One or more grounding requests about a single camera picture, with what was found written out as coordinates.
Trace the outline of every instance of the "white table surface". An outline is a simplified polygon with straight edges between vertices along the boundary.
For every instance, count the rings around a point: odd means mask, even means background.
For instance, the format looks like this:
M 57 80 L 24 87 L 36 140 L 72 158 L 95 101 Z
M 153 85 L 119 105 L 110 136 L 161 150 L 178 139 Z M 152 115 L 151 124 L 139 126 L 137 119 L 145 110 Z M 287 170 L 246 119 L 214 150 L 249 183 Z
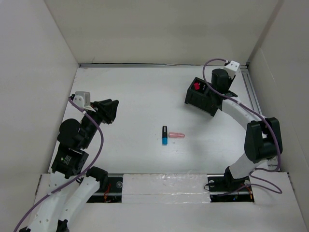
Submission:
M 208 66 L 206 76 L 218 66 Z M 202 66 L 153 68 L 79 68 L 71 92 L 89 91 L 91 101 L 119 100 L 111 125 L 101 124 L 104 146 L 96 166 L 109 173 L 223 173 L 243 153 L 245 130 L 230 116 L 215 117 L 184 104 L 187 89 Z M 238 70 L 231 90 L 250 106 Z M 68 105 L 64 120 L 83 115 Z M 169 139 L 162 146 L 162 126 L 181 132 L 184 139 Z M 86 152 L 87 164 L 100 143 L 96 133 Z M 58 148 L 56 144 L 53 159 Z
M 126 174 L 125 203 L 87 203 L 70 232 L 306 232 L 287 173 L 255 175 L 283 194 L 253 187 L 255 203 L 210 203 L 204 174 Z M 43 175 L 36 201 L 46 194 L 49 176 Z

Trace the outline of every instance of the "white wall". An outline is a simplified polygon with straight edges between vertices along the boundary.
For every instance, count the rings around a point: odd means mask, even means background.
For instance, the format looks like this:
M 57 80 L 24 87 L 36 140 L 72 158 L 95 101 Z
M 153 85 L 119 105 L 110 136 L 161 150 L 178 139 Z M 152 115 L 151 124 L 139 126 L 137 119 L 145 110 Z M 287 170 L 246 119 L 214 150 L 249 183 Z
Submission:
M 285 0 L 249 66 L 263 114 L 280 120 L 282 169 L 309 227 L 309 1 Z
M 45 0 L 79 63 L 245 64 L 278 0 Z
M 47 172 L 77 67 L 43 0 L 0 1 L 0 175 Z

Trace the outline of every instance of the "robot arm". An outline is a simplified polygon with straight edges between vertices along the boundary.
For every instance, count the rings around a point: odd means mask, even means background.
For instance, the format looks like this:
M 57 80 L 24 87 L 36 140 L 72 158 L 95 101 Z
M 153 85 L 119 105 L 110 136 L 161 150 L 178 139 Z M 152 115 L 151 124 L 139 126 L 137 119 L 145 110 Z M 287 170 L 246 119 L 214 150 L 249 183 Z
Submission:
M 88 154 L 83 150 L 88 148 L 98 125 L 110 124 L 114 121 L 119 103 L 111 99 L 90 102 L 88 92 L 76 92 L 71 99 L 80 108 L 85 109 L 88 115 L 84 116 L 81 122 L 67 119 L 60 125 L 57 137 L 60 144 L 51 167 L 48 195 L 44 197 L 45 201 L 41 204 L 35 219 L 20 232 L 69 232 L 68 227 L 90 196 L 99 188 L 106 187 L 107 172 L 92 167 L 86 172 L 82 184 L 67 203 L 71 185 L 59 190 L 62 185 L 68 184 L 78 178 L 77 175 L 81 175 L 88 158 Z
M 226 186 L 228 191 L 237 189 L 238 185 L 244 182 L 244 179 L 251 171 L 265 160 L 277 155 L 273 138 L 265 123 L 258 116 L 237 104 L 239 102 L 237 95 L 229 90 L 238 68 L 239 63 L 234 61 L 226 62 L 223 69 L 212 70 L 211 83 L 206 83 L 196 77 L 189 87 L 185 99 L 185 103 L 190 103 L 212 116 L 216 114 L 218 109 L 225 112 L 246 130 L 244 154 L 234 164 L 227 167 L 224 179 L 219 183 Z M 274 117 L 265 118 L 265 120 L 274 131 L 280 152 L 282 152 L 278 120 Z

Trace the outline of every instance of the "cable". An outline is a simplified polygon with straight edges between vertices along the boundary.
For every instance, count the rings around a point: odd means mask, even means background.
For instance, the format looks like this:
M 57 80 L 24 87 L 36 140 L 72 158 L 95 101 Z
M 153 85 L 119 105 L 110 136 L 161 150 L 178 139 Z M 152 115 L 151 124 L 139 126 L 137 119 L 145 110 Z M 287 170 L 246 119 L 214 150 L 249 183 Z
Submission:
M 245 110 L 251 112 L 252 114 L 258 116 L 258 117 L 265 123 L 265 125 L 267 126 L 267 128 L 268 128 L 268 130 L 269 130 L 269 132 L 270 132 L 270 134 L 271 134 L 271 137 L 273 138 L 274 143 L 275 143 L 275 147 L 276 147 L 276 151 L 277 151 L 277 157 L 278 157 L 278 165 L 277 165 L 277 167 L 276 167 L 274 170 L 268 170 L 268 169 L 265 169 L 265 168 L 255 168 L 255 170 L 262 170 L 262 171 L 269 172 L 269 173 L 273 173 L 273 172 L 278 171 L 278 170 L 280 169 L 280 166 L 281 166 L 281 153 L 280 153 L 280 148 L 279 148 L 278 140 L 277 140 L 276 135 L 275 135 L 273 129 L 271 128 L 270 124 L 269 124 L 269 123 L 265 120 L 265 118 L 263 118 L 263 116 L 261 116 L 259 113 L 255 112 L 254 110 L 250 109 L 248 106 L 246 106 L 246 105 L 244 105 L 244 104 L 242 104 L 242 103 L 238 103 L 237 100 L 235 100 L 235 99 L 233 99 L 233 98 L 231 98 L 231 97 L 228 97 L 228 96 L 226 96 L 226 95 L 224 95 L 224 94 L 218 92 L 217 90 L 215 90 L 215 89 L 207 82 L 206 77 L 205 77 L 205 68 L 206 68 L 206 66 L 207 66 L 210 62 L 215 61 L 215 60 L 220 60 L 220 61 L 223 61 L 223 62 L 225 62 L 225 63 L 228 62 L 226 59 L 214 58 L 214 59 L 208 60 L 208 61 L 204 64 L 204 66 L 203 66 L 203 78 L 204 78 L 204 81 L 205 81 L 207 87 L 208 87 L 211 91 L 213 91 L 214 93 L 218 94 L 219 96 L 221 96 L 221 97 L 223 97 L 223 98 L 225 98 L 225 99 L 228 99 L 228 100 L 230 100 L 230 101 L 232 101 L 232 102 L 235 102 L 235 103 L 239 104 L 240 107 L 242 107 L 243 109 L 245 109 Z M 249 173 L 249 176 L 250 176 L 250 177 L 255 178 L 255 179 L 258 179 L 258 180 L 261 180 L 261 181 L 264 181 L 264 182 L 267 182 L 267 183 L 271 184 L 272 186 L 274 186 L 276 189 L 278 189 L 278 191 L 273 190 L 273 189 L 270 189 L 270 188 L 267 188 L 267 187 L 262 186 L 262 185 L 259 185 L 259 184 L 246 184 L 246 185 L 244 185 L 244 186 L 238 188 L 237 190 L 234 190 L 234 191 L 232 191 L 232 192 L 227 192 L 227 193 L 224 193 L 224 194 L 219 194 L 219 195 L 217 195 L 217 196 L 226 196 L 226 195 L 229 195 L 229 194 L 231 194 L 231 193 L 237 192 L 237 191 L 239 191 L 239 190 L 241 190 L 241 189 L 243 189 L 243 188 L 245 188 L 245 187 L 249 187 L 249 186 L 258 186 L 258 187 L 267 189 L 267 190 L 269 190 L 269 191 L 272 191 L 272 192 L 274 192 L 274 193 L 282 194 L 282 190 L 281 190 L 278 186 L 276 186 L 275 184 L 271 183 L 271 182 L 268 181 L 268 180 L 265 180 L 265 179 L 262 179 L 262 178 L 253 176 L 253 175 L 252 175 L 253 172 L 254 172 L 254 171 L 252 171 L 252 172 Z
M 252 200 L 252 194 L 251 194 L 251 190 L 249 187 L 246 187 L 246 189 L 249 191 L 249 195 L 250 195 L 250 199 Z
M 69 102 L 80 112 L 84 112 L 83 109 L 81 109 L 79 106 L 77 106 L 72 100 L 71 98 L 69 98 Z M 97 161 L 102 148 L 103 148 L 103 144 L 104 144 L 104 136 L 103 136 L 103 132 L 100 128 L 100 126 L 95 122 L 95 120 L 86 112 L 84 113 L 84 115 L 96 126 L 96 128 L 98 129 L 100 135 L 101 135 L 101 144 L 100 144 L 100 148 L 98 150 L 97 155 L 94 157 L 94 159 L 92 160 L 92 162 L 80 173 L 78 174 L 76 177 L 74 177 L 72 180 L 68 181 L 67 183 L 61 185 L 60 187 L 56 188 L 55 190 L 53 190 L 51 193 L 54 194 L 56 192 L 59 192 L 60 190 L 62 190 L 63 188 L 65 188 L 66 186 L 70 185 L 71 183 L 73 183 L 74 181 L 76 181 L 78 178 L 80 178 L 82 175 L 84 175 L 91 167 L 92 165 Z M 17 224 L 17 226 L 14 229 L 14 232 L 17 232 L 18 228 L 20 227 L 21 223 L 23 223 L 23 221 L 28 217 L 28 215 L 40 204 L 42 203 L 44 200 L 46 200 L 50 195 L 45 195 L 43 198 L 41 198 L 38 202 L 36 202 L 26 213 L 25 215 L 20 219 L 19 223 Z
M 108 198 L 108 194 L 110 193 L 110 190 L 111 190 L 111 183 L 107 186 L 107 190 L 105 191 L 105 193 L 104 193 L 104 203 L 106 203 L 106 200 L 107 200 L 107 198 Z

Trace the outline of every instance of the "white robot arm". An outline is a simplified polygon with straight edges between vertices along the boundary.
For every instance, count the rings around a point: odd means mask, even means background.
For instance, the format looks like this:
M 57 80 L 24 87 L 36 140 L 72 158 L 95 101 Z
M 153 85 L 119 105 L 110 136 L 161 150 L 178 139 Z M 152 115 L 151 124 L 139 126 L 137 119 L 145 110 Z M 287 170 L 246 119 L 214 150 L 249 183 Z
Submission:
M 240 102 L 239 98 L 237 97 L 233 97 L 233 99 Z M 245 109 L 240 107 L 239 104 L 233 101 L 224 100 L 222 102 L 222 111 L 235 119 L 245 130 L 247 129 L 248 123 L 252 121 L 261 121 L 259 117 L 246 111 Z M 252 170 L 254 170 L 265 161 L 266 159 L 254 163 L 248 159 L 245 153 L 243 153 L 242 156 L 229 167 L 229 170 L 234 179 L 240 179 L 248 176 Z
M 84 149 L 88 148 L 101 123 L 110 124 L 115 120 L 119 101 L 108 99 L 90 102 L 88 92 L 76 92 L 69 101 L 81 112 L 82 109 L 86 110 L 87 114 L 81 122 L 67 119 L 60 125 L 57 137 L 60 144 L 51 167 L 48 195 L 42 199 L 45 201 L 41 204 L 34 220 L 20 232 L 69 232 L 76 215 L 88 199 L 100 188 L 104 189 L 107 186 L 108 173 L 105 170 L 97 167 L 88 169 L 89 166 L 82 171 L 88 158 Z M 86 177 L 66 202 L 71 190 L 69 183 L 83 173 Z

